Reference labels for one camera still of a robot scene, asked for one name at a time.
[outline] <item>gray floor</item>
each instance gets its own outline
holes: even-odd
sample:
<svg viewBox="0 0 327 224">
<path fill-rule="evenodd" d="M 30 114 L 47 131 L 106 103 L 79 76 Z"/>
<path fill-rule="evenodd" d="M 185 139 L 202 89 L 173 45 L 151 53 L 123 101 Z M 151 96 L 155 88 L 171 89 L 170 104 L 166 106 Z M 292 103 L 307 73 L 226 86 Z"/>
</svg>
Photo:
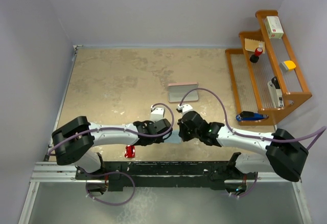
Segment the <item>gray floor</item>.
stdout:
<svg viewBox="0 0 327 224">
<path fill-rule="evenodd" d="M 131 191 L 101 199 L 117 203 Z M 113 207 L 85 196 L 85 183 L 41 183 L 29 223 L 303 223 L 290 182 L 258 183 L 241 199 L 205 188 L 137 188 L 129 203 Z"/>
</svg>

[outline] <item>blue tool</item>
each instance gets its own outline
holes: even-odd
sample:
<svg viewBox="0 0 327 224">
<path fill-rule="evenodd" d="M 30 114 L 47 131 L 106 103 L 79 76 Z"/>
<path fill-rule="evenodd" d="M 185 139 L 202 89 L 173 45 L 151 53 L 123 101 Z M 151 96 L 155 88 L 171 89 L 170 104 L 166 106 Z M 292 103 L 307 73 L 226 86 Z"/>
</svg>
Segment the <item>blue tool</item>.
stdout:
<svg viewBox="0 0 327 224">
<path fill-rule="evenodd" d="M 259 113 L 253 113 L 251 111 L 243 111 L 240 114 L 236 115 L 237 121 L 257 121 L 264 118 L 267 118 L 267 115 L 262 115 Z"/>
</svg>

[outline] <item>beige textured floor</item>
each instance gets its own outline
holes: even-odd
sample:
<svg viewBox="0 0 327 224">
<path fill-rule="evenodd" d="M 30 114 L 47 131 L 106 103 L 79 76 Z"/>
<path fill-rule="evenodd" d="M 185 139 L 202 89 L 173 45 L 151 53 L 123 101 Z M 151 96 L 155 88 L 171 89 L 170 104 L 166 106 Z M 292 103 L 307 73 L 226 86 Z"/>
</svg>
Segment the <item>beige textured floor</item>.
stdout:
<svg viewBox="0 0 327 224">
<path fill-rule="evenodd" d="M 172 82 L 199 82 L 223 100 L 231 125 L 253 131 L 273 131 L 272 126 L 244 127 L 235 120 L 236 108 L 224 49 L 80 49 L 61 113 L 61 126 L 73 118 L 120 125 L 149 119 L 150 106 L 168 103 L 167 85 Z M 208 122 L 224 122 L 215 98 L 204 91 L 194 109 Z M 176 104 L 169 104 L 175 111 Z M 181 117 L 176 111 L 175 117 Z M 124 145 L 95 147 L 106 161 L 125 160 Z M 175 144 L 137 147 L 133 160 L 229 160 L 241 151 L 209 147 L 198 140 Z"/>
</svg>

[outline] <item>red object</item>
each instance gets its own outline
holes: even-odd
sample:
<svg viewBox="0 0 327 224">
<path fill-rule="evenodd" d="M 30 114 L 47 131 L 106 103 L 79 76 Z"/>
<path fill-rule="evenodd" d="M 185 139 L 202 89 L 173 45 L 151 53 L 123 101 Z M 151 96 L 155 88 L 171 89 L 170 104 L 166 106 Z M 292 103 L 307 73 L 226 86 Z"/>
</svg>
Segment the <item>red object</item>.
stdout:
<svg viewBox="0 0 327 224">
<path fill-rule="evenodd" d="M 263 52 L 262 48 L 256 48 L 255 52 L 254 52 L 254 55 L 259 57 L 262 54 L 262 52 Z"/>
<path fill-rule="evenodd" d="M 125 158 L 131 159 L 135 157 L 135 146 L 126 146 Z"/>
</svg>

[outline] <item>white box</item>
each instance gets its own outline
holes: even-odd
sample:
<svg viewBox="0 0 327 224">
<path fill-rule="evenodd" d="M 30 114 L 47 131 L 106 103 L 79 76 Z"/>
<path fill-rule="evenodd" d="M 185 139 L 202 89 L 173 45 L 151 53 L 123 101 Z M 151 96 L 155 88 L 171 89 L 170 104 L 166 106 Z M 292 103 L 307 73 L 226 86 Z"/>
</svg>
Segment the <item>white box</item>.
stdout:
<svg viewBox="0 0 327 224">
<path fill-rule="evenodd" d="M 282 28 L 282 24 L 277 16 L 267 16 L 265 19 L 265 26 L 269 38 L 281 39 L 284 34 L 284 31 Z"/>
</svg>

